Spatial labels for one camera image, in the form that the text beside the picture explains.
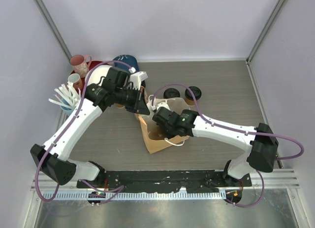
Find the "brown paper cup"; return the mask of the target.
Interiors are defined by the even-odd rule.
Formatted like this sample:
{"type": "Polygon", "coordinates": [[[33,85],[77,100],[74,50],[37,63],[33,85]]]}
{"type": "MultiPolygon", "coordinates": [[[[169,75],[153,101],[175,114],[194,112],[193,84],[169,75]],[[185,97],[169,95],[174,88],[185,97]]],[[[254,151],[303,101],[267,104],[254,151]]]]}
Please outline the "brown paper cup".
{"type": "Polygon", "coordinates": [[[196,104],[196,101],[190,98],[185,98],[185,102],[187,103],[188,106],[195,106],[196,104]]]}

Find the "black coffee lid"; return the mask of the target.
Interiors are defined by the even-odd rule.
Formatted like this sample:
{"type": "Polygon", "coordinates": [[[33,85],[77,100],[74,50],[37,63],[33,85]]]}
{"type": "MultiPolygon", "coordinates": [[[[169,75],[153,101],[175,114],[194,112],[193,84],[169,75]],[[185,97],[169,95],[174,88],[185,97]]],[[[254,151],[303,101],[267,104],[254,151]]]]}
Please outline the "black coffee lid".
{"type": "Polygon", "coordinates": [[[197,86],[189,86],[189,89],[185,90],[185,97],[189,100],[193,100],[193,97],[195,97],[196,100],[199,100],[202,96],[202,91],[200,88],[198,88],[197,86]]]}
{"type": "Polygon", "coordinates": [[[170,98],[179,98],[180,92],[175,88],[168,88],[163,92],[163,98],[170,99],[170,98]]]}

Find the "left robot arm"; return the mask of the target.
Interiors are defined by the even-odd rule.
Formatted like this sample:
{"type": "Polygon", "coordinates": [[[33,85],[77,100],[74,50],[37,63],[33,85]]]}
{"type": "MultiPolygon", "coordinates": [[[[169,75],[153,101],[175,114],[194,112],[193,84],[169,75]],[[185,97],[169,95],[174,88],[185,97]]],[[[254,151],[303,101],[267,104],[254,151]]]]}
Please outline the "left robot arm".
{"type": "Polygon", "coordinates": [[[93,162],[70,160],[71,151],[90,124],[113,104],[123,105],[131,113],[149,115],[141,85],[147,77],[144,71],[126,72],[110,65],[90,70],[78,106],[49,140],[32,146],[30,153],[38,169],[61,186],[72,179],[83,179],[100,188],[105,181],[104,169],[93,162]]]}

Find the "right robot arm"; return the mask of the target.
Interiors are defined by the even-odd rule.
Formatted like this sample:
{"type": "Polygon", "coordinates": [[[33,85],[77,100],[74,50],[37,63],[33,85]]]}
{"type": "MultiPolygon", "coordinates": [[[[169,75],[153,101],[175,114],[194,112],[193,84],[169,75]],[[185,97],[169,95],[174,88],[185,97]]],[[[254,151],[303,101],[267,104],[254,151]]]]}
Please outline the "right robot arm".
{"type": "Polygon", "coordinates": [[[224,167],[222,180],[228,186],[238,184],[255,170],[271,173],[274,169],[279,142],[267,124],[245,127],[216,121],[196,111],[185,109],[178,114],[165,107],[155,111],[153,121],[168,139],[175,136],[203,137],[242,149],[243,154],[229,160],[224,167]]]}

